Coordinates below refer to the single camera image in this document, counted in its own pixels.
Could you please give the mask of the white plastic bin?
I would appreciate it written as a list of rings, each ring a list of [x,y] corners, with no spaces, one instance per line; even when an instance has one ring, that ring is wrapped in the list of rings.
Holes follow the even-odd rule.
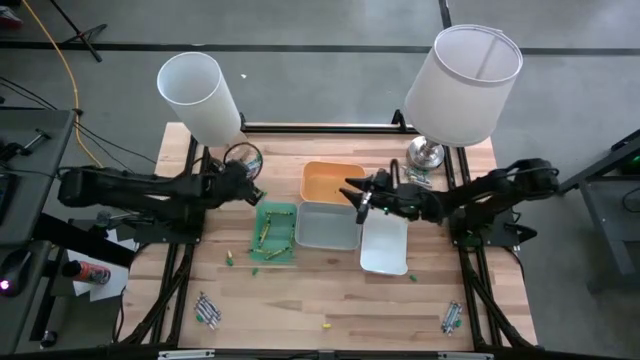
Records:
[[[402,276],[407,265],[408,223],[372,209],[363,225],[360,265],[367,272]]]

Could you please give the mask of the grey plastic bin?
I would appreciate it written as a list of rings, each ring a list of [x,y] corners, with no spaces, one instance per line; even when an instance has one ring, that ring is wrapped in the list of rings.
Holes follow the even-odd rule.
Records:
[[[351,251],[360,245],[361,226],[352,206],[302,202],[297,210],[295,241],[323,250]]]

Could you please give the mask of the tapered shade lamp chrome base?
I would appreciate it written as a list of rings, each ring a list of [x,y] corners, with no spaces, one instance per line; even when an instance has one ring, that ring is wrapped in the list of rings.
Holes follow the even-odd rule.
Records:
[[[522,67],[519,47],[498,29],[462,24],[441,31],[404,100],[402,115],[419,133],[408,163],[435,169],[446,146],[489,138]]]

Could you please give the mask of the orange spray can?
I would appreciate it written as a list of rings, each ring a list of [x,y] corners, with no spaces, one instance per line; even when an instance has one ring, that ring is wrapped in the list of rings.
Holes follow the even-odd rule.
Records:
[[[86,261],[69,261],[62,267],[61,274],[73,281],[93,285],[105,285],[111,278],[109,268]]]

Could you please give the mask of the black computer mouse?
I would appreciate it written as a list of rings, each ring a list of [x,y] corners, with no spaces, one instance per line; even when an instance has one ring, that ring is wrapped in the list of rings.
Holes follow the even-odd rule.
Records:
[[[26,248],[17,249],[0,263],[1,296],[16,297],[24,290],[29,278],[32,255]]]

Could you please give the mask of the black aluminium rig frame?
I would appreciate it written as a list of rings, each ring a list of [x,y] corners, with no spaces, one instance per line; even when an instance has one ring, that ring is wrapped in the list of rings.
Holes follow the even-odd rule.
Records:
[[[304,166],[311,161],[356,164],[367,174],[387,168],[391,158],[404,158],[414,134],[392,125],[249,123],[247,134],[265,155],[257,179],[267,200],[299,204]],[[326,251],[297,247],[289,264],[264,264],[249,256],[255,208],[228,203],[206,215],[204,234],[195,248],[190,281],[176,294],[185,298],[178,315],[175,297],[159,325],[165,341],[174,318],[181,348],[285,349],[309,356],[313,350],[473,350],[469,312],[451,336],[440,325],[451,301],[465,303],[459,255],[449,230],[428,222],[408,226],[408,274],[384,276],[364,272],[359,251]],[[183,249],[153,244],[135,260],[124,293],[124,342],[156,301],[165,260],[178,267]],[[234,266],[226,264],[227,250]],[[521,269],[501,248],[486,250],[493,295],[521,336],[536,343]],[[256,276],[252,269],[258,268]],[[410,280],[410,275],[417,282]],[[215,330],[196,320],[200,292],[222,312]],[[329,323],[331,329],[322,325]]]

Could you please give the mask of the black clamp tool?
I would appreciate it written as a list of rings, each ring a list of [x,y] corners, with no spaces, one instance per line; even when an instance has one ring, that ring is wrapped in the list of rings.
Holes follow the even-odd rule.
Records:
[[[33,149],[42,141],[50,140],[51,136],[41,129],[36,129],[37,136],[26,144],[17,142],[0,143],[0,162],[8,162],[15,156],[30,156]]]

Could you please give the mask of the grey side table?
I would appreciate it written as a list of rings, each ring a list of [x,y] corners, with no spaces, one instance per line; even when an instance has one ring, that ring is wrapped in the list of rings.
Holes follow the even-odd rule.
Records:
[[[37,144],[30,156],[0,162],[0,174],[17,176],[15,192],[0,220],[0,247],[20,246],[31,239],[73,123],[72,111],[0,110],[0,142],[26,144],[37,136],[36,129],[51,136]]]

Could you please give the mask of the white paper sheets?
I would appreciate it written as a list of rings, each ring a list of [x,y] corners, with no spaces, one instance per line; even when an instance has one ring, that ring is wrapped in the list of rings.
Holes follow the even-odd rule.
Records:
[[[107,240],[134,252],[136,252],[139,248],[139,244],[136,243],[132,238],[126,239],[124,237],[124,228],[121,228],[120,230],[108,230]],[[91,302],[99,301],[102,299],[118,296],[127,284],[129,270],[125,267],[112,265],[72,250],[67,251],[67,256],[70,261],[85,261],[90,264],[101,265],[108,268],[111,273],[109,281],[105,285],[95,285],[85,282],[73,281],[72,284],[76,296],[88,293]]]

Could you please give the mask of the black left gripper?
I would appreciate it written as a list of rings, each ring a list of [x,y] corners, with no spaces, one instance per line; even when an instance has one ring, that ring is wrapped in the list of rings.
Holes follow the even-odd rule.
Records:
[[[231,201],[243,200],[255,206],[262,191],[248,177],[249,169],[241,161],[230,160],[222,163],[215,159],[207,167],[211,176],[209,192],[213,205],[222,205]]]

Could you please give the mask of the black flat beam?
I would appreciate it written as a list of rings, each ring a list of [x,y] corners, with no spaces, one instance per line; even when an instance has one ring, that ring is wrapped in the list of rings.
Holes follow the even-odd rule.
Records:
[[[130,267],[135,257],[133,250],[44,213],[34,226],[32,238],[125,268]]]

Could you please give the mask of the orange plastic bin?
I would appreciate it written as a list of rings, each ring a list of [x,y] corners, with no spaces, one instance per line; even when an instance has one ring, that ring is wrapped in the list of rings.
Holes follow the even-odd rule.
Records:
[[[354,190],[346,178],[363,178],[365,170],[354,164],[311,161],[304,168],[301,179],[301,198],[304,201],[350,205],[341,188]]]

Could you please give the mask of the green translucent plastic bin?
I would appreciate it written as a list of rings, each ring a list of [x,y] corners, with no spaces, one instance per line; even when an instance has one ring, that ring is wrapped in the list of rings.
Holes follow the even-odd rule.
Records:
[[[291,226],[297,222],[297,206],[294,203],[283,202],[270,202],[261,201],[256,207],[256,220],[253,239],[249,245],[249,256],[253,261],[272,264],[289,264],[293,261],[295,254],[295,244],[291,250],[281,256],[278,256],[270,261],[265,261],[264,258],[267,254],[252,253],[250,249],[258,248],[258,238],[261,229],[265,223],[267,215],[266,211],[291,211],[294,212],[293,216],[271,216],[271,227],[268,235],[264,241],[263,247],[259,249],[276,251],[289,246]]]

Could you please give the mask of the cylinder shade lamp wooden base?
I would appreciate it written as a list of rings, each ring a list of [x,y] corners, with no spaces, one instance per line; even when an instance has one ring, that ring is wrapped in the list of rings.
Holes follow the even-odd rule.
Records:
[[[161,97],[203,146],[230,147],[247,140],[219,63],[201,52],[167,60],[156,77]]]

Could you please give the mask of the black side table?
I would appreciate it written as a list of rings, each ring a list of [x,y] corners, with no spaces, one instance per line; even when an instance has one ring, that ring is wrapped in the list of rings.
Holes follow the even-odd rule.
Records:
[[[563,181],[560,192],[580,191],[615,271],[587,283],[590,292],[640,290],[640,129],[610,152]]]

